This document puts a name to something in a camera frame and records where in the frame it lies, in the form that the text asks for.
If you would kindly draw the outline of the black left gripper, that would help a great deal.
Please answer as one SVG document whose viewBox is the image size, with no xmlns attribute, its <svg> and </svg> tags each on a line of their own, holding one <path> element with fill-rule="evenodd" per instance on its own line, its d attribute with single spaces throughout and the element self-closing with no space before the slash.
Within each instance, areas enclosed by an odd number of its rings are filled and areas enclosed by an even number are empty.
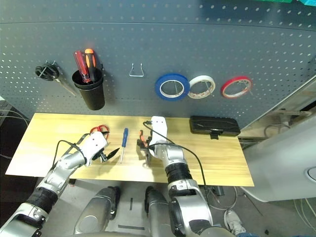
<svg viewBox="0 0 316 237">
<path fill-rule="evenodd" d="M 101 133 L 103 134 L 103 136 L 108 136 L 109 132 L 108 131 L 101 131 Z M 113 151 L 111 151 L 107 156 L 104 153 L 105 148 L 108 146 L 108 144 L 106 144 L 103 148 L 101 148 L 94 156 L 94 160 L 99 160 L 101 163 L 106 162 L 108 159 L 111 159 L 112 157 L 114 157 L 116 155 L 116 153 L 120 150 L 120 148 L 117 148 Z"/>
</svg>

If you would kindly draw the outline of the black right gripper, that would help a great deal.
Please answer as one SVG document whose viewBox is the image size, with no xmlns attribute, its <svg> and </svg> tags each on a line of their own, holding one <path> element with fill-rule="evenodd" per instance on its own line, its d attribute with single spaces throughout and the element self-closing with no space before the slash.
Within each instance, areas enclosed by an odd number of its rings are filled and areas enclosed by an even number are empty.
<svg viewBox="0 0 316 237">
<path fill-rule="evenodd" d="M 139 149 L 144 149 L 144 147 L 145 147 L 146 152 L 149 152 L 149 145 L 150 145 L 150 142 L 151 142 L 151 136 L 149 136 L 149 137 L 145 140 L 145 144 L 143 143 L 143 141 L 142 141 L 141 139 L 138 139 L 138 140 L 137 140 L 137 146 L 139 147 Z"/>
</svg>

